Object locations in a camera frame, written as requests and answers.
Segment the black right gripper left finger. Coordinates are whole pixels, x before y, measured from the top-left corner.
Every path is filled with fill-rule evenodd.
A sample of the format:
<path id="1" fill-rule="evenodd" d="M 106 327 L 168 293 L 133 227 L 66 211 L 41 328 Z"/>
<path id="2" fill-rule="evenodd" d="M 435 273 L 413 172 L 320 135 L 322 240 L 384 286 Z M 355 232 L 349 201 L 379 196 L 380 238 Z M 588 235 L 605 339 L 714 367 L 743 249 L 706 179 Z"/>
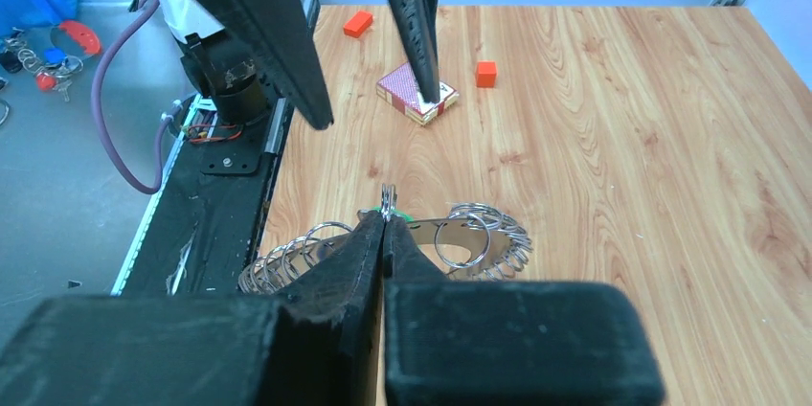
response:
<path id="1" fill-rule="evenodd" d="M 372 405 L 380 249 L 368 213 L 271 295 L 69 296 L 3 349 L 5 405 Z"/>

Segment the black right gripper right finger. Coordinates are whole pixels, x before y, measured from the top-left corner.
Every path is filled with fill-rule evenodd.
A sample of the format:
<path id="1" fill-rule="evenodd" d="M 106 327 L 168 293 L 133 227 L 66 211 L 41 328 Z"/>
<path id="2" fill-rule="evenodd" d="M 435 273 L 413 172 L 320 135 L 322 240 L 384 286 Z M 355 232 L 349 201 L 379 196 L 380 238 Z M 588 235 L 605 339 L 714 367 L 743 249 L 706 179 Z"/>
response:
<path id="1" fill-rule="evenodd" d="M 604 282 L 452 281 L 391 219 L 382 239 L 391 405 L 660 405 L 639 313 Z"/>

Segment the green key tag with key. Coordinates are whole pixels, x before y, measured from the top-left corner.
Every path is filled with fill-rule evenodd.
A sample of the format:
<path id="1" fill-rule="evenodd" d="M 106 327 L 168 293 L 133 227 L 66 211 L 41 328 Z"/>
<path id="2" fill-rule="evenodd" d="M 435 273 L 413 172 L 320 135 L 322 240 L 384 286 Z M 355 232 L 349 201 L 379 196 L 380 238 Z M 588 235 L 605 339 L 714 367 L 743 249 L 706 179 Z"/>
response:
<path id="1" fill-rule="evenodd" d="M 371 208 L 370 210 L 380 212 L 380 211 L 381 211 L 381 207 L 380 207 L 380 206 L 376 206 L 376 207 Z M 410 216 L 410 215 L 408 215 L 408 214 L 405 214 L 404 212 L 402 212 L 402 211 L 400 211 L 400 210 L 394 210 L 394 211 L 392 212 L 392 215 L 393 215 L 393 216 L 394 216 L 394 215 L 400 216 L 400 217 L 402 217 L 402 218 L 403 218 L 403 219 L 404 219 L 406 222 L 414 222 L 414 218 L 413 218 L 412 216 Z"/>

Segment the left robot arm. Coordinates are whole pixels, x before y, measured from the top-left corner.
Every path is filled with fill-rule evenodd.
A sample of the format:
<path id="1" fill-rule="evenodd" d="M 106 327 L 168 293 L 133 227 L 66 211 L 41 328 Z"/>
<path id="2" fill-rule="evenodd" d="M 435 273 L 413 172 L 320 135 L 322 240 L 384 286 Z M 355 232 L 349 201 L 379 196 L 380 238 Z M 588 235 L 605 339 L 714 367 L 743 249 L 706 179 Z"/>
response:
<path id="1" fill-rule="evenodd" d="M 440 101 L 439 0 L 388 0 L 422 98 Z M 289 100 L 315 129 L 333 121 L 301 0 L 157 0 L 192 85 L 229 124 L 262 115 L 267 97 Z"/>

